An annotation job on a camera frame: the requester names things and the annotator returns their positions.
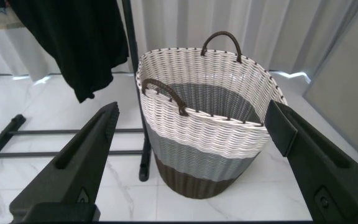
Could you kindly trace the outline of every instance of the brown handle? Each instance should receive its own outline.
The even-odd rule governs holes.
[[[208,39],[206,39],[203,48],[201,49],[201,56],[205,56],[205,52],[206,52],[206,46],[208,45],[209,41],[211,41],[213,38],[219,36],[219,35],[226,35],[228,37],[230,37],[231,40],[233,40],[234,45],[236,46],[236,50],[237,50],[237,61],[239,63],[241,63],[241,49],[240,49],[240,45],[237,42],[236,38],[233,36],[233,34],[227,32],[227,31],[219,31],[216,32],[214,34],[212,34],[210,37],[208,37]]]
[[[149,84],[149,83],[166,90],[172,96],[172,98],[177,102],[178,107],[179,107],[179,114],[182,116],[189,116],[189,114],[185,111],[186,103],[183,100],[181,100],[181,98],[177,95],[177,93],[175,93],[175,91],[172,90],[171,87],[169,87],[168,85],[166,85],[158,80],[155,80],[153,78],[146,78],[145,80],[143,80],[142,81],[142,93],[143,94],[145,94],[147,84]]]

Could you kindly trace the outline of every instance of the wicker basket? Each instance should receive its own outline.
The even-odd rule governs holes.
[[[217,35],[229,36],[237,54],[207,50]],[[270,74],[224,31],[202,49],[147,52],[136,80],[160,175],[190,198],[230,186],[269,139],[263,121],[270,100],[287,104]]]

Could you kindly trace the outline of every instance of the basket rim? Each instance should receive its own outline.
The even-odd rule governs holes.
[[[146,52],[145,54],[143,54],[141,57],[140,57],[140,60],[139,60],[139,66],[138,66],[138,69],[136,71],[136,76],[135,76],[135,79],[136,79],[136,85],[137,85],[137,88],[139,89],[140,91],[140,94],[142,94],[141,90],[142,90],[142,83],[140,81],[140,74],[139,74],[139,71],[141,71],[142,69],[142,62],[143,62],[143,59],[148,55],[148,54],[151,54],[153,52],[160,52],[160,51],[169,51],[169,50],[200,50],[201,51],[201,48],[197,48],[197,47],[192,47],[192,48],[183,48],[183,47],[175,47],[175,48],[164,48],[164,49],[155,49],[155,50],[151,50],[151,51],[148,51]],[[232,52],[228,52],[228,51],[223,51],[223,50],[209,50],[209,51],[213,51],[213,52],[218,52],[218,53],[221,53],[221,54],[231,54],[231,55],[237,55],[235,53],[232,53]],[[268,78],[273,82],[273,84],[276,86],[276,90],[278,91],[279,95],[281,96],[280,97],[280,103],[283,103],[284,105],[287,105],[288,106],[288,103],[287,103],[287,99],[284,97],[283,95],[283,92],[281,91],[280,87],[277,85],[277,82],[274,80],[273,76],[271,76],[271,74],[266,70],[264,69],[262,66],[260,66],[260,64],[258,64],[257,62],[255,62],[254,60],[250,59],[249,57],[246,57],[244,55],[241,55],[241,59],[242,60],[249,60],[251,62],[251,64],[253,64],[254,66],[256,66],[260,71],[263,71],[266,76],[268,76]],[[165,103],[166,105],[168,105],[169,107],[171,107],[172,109],[178,109],[178,105],[176,104],[176,102],[174,102],[173,100],[170,101],[170,98],[165,96],[165,95],[162,95],[162,94],[158,94],[157,91],[153,90],[153,89],[146,89],[145,90],[145,93],[149,93],[149,94],[152,94],[152,95],[155,95],[155,96],[158,96],[158,97],[154,97],[156,100],[159,100],[161,101],[162,103]],[[189,116],[195,116],[197,118],[203,118],[203,119],[208,119],[208,120],[212,120],[212,121],[215,121],[215,122],[218,122],[218,123],[221,123],[221,124],[230,124],[230,125],[234,125],[234,126],[240,126],[240,127],[245,127],[245,128],[250,128],[250,129],[259,129],[259,130],[266,130],[266,127],[264,126],[264,123],[254,123],[254,122],[250,122],[250,121],[246,121],[246,122],[243,122],[243,121],[240,121],[238,119],[234,119],[234,118],[230,118],[228,119],[228,117],[224,117],[224,116],[218,116],[218,115],[213,115],[211,116],[211,114],[209,113],[205,113],[203,111],[196,111],[194,110],[193,108],[190,108],[190,107],[186,107],[186,112],[189,114]]]

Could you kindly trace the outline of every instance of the metal rack frame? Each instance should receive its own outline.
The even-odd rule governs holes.
[[[134,74],[136,74],[139,58],[137,54],[137,43],[135,37],[134,21],[132,17],[132,9],[130,0],[122,0],[122,6],[124,9],[125,24],[128,35],[129,50],[131,53],[132,66]],[[144,143],[142,150],[132,151],[110,151],[110,156],[131,156],[131,155],[142,155],[139,166],[139,180],[147,181],[149,179],[150,169],[150,155],[151,145],[147,129],[145,126],[144,116],[142,112],[142,105],[139,98],[139,89],[136,88],[137,99],[140,108],[140,117],[142,118],[143,128],[132,128],[132,129],[116,129],[116,133],[144,133]],[[5,127],[0,133],[0,152],[4,146],[9,142],[13,136],[17,135],[37,135],[37,134],[76,134],[79,130],[34,130],[34,131],[19,131],[19,128],[24,124],[25,118],[23,115],[16,115],[11,122]],[[12,153],[0,153],[0,158],[17,158],[17,157],[50,157],[56,156],[58,152],[12,152]]]

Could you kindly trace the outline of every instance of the laundry basket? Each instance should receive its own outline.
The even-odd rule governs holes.
[[[207,50],[218,35],[229,36],[237,54]],[[287,104],[270,74],[242,56],[224,31],[202,49],[147,52],[136,80],[158,171],[190,198],[213,197],[230,186],[269,139],[270,100]]]

